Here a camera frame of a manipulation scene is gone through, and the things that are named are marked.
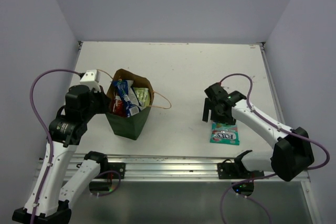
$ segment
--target rope handle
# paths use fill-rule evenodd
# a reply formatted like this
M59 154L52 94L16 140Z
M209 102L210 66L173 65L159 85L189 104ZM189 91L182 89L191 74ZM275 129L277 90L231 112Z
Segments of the rope handle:
M161 96L162 98L166 99L167 102L169 103L169 108L165 108L165 107L161 107L161 106L156 106L156 105L148 105L148 107L152 107L152 108L159 108L159 109L164 109L164 110L168 110L172 107L172 103L163 95L161 95L160 93L153 91L153 93L158 94L159 96Z

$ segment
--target gift bag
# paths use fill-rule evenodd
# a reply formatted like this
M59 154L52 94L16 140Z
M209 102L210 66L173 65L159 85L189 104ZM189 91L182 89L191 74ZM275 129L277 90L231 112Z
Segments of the gift bag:
M143 127L145 126L149 112L151 111L155 92L153 91L151 83L149 82L148 79L146 79L145 77L137 76L136 74L133 74L127 70L119 69L117 72L115 72L113 80L119 80L119 79L133 80L134 83L132 87L148 88L150 93L150 105L147 106L142 111L140 111L138 114L125 118L112 113L106 113L107 120L109 121L115 135L127 137L132 140L137 140ZM111 98L112 102L114 100L115 89L116 87L114 87L113 84L111 83L110 88L107 92L107 96Z

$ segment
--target tabletop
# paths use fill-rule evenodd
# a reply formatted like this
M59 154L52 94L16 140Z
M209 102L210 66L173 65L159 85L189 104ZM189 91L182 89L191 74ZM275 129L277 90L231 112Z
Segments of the tabletop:
M211 121L202 121L204 90L231 73L249 75L254 83L252 103L277 118L259 45L84 42L75 70L103 69L113 76L120 68L149 79L153 89L171 101L172 108L152 108L136 141L114 135L106 116L96 115L88 123L77 153L235 157L245 150L270 150L241 122L237 122L239 146L210 143ZM108 75L101 73L105 92L110 82ZM74 76L71 85L78 83ZM222 85L229 93L246 94L249 88L244 77L231 77ZM156 95L153 105L166 106L167 102Z

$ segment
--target purple cable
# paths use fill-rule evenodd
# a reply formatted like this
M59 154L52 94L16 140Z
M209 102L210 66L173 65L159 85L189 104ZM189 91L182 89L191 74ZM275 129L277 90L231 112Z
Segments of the purple cable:
M254 180L257 180L257 179L264 179L264 178L270 178L270 177L273 177L275 176L276 174L270 174L270 175L267 175L267 176L263 176L263 177L256 177L256 178L248 178L248 179L244 179L242 181L239 181L239 182L236 182L236 183L233 183L232 185L230 185L223 193L222 197L220 198L220 204L219 204L219 207L220 207L220 216L222 218L222 221L224 224L227 224L227 221L225 219L225 216L224 216L224 212L223 212L223 203L224 203L224 198L225 196L227 195L227 193L230 191L231 188L233 188L234 186L237 186L237 185L240 185L240 184L243 184L243 183L247 183L247 182L250 182L250 181L254 181ZM250 197L247 197L247 199L253 201L254 203L258 204L267 214L268 216L268 220L269 220L269 223L272 224L273 221L272 221L272 218L271 218L271 215L269 213L269 211L266 209L266 207L261 204L260 202L258 202L257 200L253 199L253 198L250 198Z
M228 76L224 77L224 78L219 82L219 84L222 84L222 82L223 82L225 79L227 79L227 78L229 78L229 77L232 77L232 76L243 76L243 77L246 77L246 78L249 80L249 82L250 82L250 88L249 88L249 90L248 90L248 92L247 92L246 102L247 102L248 107L252 110L252 105L251 105L251 102L250 102L250 95L251 95L252 88L253 88L253 81L252 81L251 77L248 76L248 75L246 75L246 74L243 74L243 73L233 73L233 74L229 74ZM268 120L267 118L265 118L264 116L262 116L259 112L255 111L255 110L252 110L252 111L253 111L253 112L254 112L260 119L262 119L263 121L265 121L266 123L268 123L268 124L271 125L272 127L278 129L278 126L277 126L277 125L275 125L275 124L272 123L270 120ZM280 131L282 131L282 132L284 132L284 133L286 133L286 134L289 134L289 135L298 137L298 138L300 138L300 139L302 139L302 140L304 140L304 141L310 142L310 143L312 143L312 144L314 144L314 145L317 145L318 147L320 147L320 148L324 151L324 153L326 154L326 159L325 159L325 161L324 161L322 164L320 164L320 165L313 166L313 167L308 167L307 170L314 170L314 169L322 168L322 167L324 167L324 166L329 162L329 160L330 160L330 154L329 154L328 150L327 150L323 145L321 145L319 142L317 142L317 141L315 141L315 140L311 140L311 139L309 139L309 138L307 138L307 137L304 137L304 136L300 136L300 135L295 134L295 133L293 133L293 132L286 131L286 130L284 130L284 129L280 129ZM228 188L224 191L224 193L223 193L223 195L222 195L222 197L221 197L221 199L220 199L220 211L221 211L220 216L222 217L222 221L223 221L223 223L227 223L227 221L226 221L226 219L225 219L225 217L224 217L224 213L223 213L223 201L224 201L224 198L225 198L226 194L229 192L229 190L230 190L231 188L233 188L233 187L236 186L236 185L242 184L242 183L246 183L246 182L253 181L253 180L256 180L256 179L269 178L269 177L273 177L273 176L275 176L275 175L276 175L276 174L271 174L271 175L267 175L267 176L264 176L264 177L257 177L257 178L252 178L252 179L242 180L242 181L237 182L237 183L234 183L234 184L232 184L230 187L228 187ZM249 197L248 197L248 199L251 200L251 201L253 201L254 203L258 204L261 208L263 208L264 211L266 212L267 216L268 216L269 223L272 223L271 216L270 216L268 210L265 208L265 206L263 206L261 203L259 203L259 202L256 201L255 199L252 199L252 198L249 198Z
M115 171L113 171L113 170L108 170L108 171L106 171L106 172L103 172L103 173L99 174L96 178L99 178L100 176L102 176L102 175L104 175L104 174L108 174L108 173L113 173L113 174L117 174L117 175L118 175L118 177L119 177L118 184L117 184L117 186L115 187L115 189L114 189L113 191L110 191L110 192L108 192L108 193L106 193L106 194L95 194L97 197L108 196L108 195L112 194L113 192L115 192L115 191L119 188L119 186L120 186L120 183L121 183L121 176L120 176L120 173L115 172Z
M30 87L30 94L29 94L29 98L30 98L30 105L33 109L33 112L34 114L36 115L37 119L39 120L40 124L42 125L44 131L46 132L47 134L47 138L48 138L48 143L50 145L50 154L49 154L49 159L48 159L48 163L51 164L51 162L53 161L53 154L54 154L54 145L52 143L52 139L51 139L51 136L50 136L50 133L49 133L49 130L48 130L48 127L47 125L44 123L44 121L42 120L41 116L39 115L39 113L37 112L37 109L35 107L35 104L34 104L34 88L35 88L35 85L36 83L38 82L39 79L41 79L43 76L45 76L46 74L49 74L49 73L53 73L53 72L68 72L68 73L74 73L74 74L77 74L79 75L78 72L75 72L75 71L72 71L72 70L68 70L68 69L53 69L53 70L49 70L49 71L46 71L42 74L40 74L33 82L33 84L31 85ZM41 183L40 185L38 186L38 189L37 189L37 192L36 192L36 196L35 196L35 200L34 200L34 204L38 204L38 200L39 200L39 196L41 194L41 191L42 191L42 188L43 188L43 185L46 181L46 178L48 176L48 172L50 170L50 166L47 166L44 174L43 174L43 177L42 177L42 180L41 180ZM36 210L37 210L37 207L34 207L33 208L33 211L31 213L31 219L30 219L30 224L34 224L34 219L35 219L35 214L36 214Z
M250 103L250 95L251 95L251 92L252 92L253 82L252 82L251 77L248 76L248 75L246 75L246 74L243 74L243 73L233 73L233 74L229 74L228 76L224 77L219 83L221 84L225 79L227 79L227 78L229 78L229 77L231 77L231 76L244 76L244 77L246 77L246 78L249 80L249 82L250 82L250 88L249 88L249 90L248 90L248 92L247 92L246 102L247 102L248 107L252 110L252 105L251 105L251 103ZM278 129L278 126L277 126L276 124L272 123L270 120L268 120L267 118L263 117L260 113L258 113L258 112L255 111L255 110L254 110L253 112L254 112L260 119L262 119L263 121L265 121L266 123L268 123L268 124L271 125L272 127ZM293 132L286 131L286 130L284 130L284 129L280 129L280 131L282 131L282 132L284 132L284 133L286 133L286 134L289 134L289 135L298 137L298 138L300 138L300 139L302 139L302 140L305 140L305 141L307 141L307 142L310 142L310 143L312 143L312 144L314 144L314 145L317 145L318 147L320 147L320 148L324 151L324 153L326 154L326 159L325 159L325 161L324 161L322 164L320 164L320 165L313 166L313 167L308 167L307 170L314 170L314 169L322 168L322 167L324 167L324 166L330 161L330 154L329 154L328 150L327 150L322 144L320 144L319 142L317 142L317 141L315 141L315 140L311 140L311 139L309 139L309 138L307 138L307 137L304 137L304 136L300 136L300 135L295 134L295 133L293 133Z

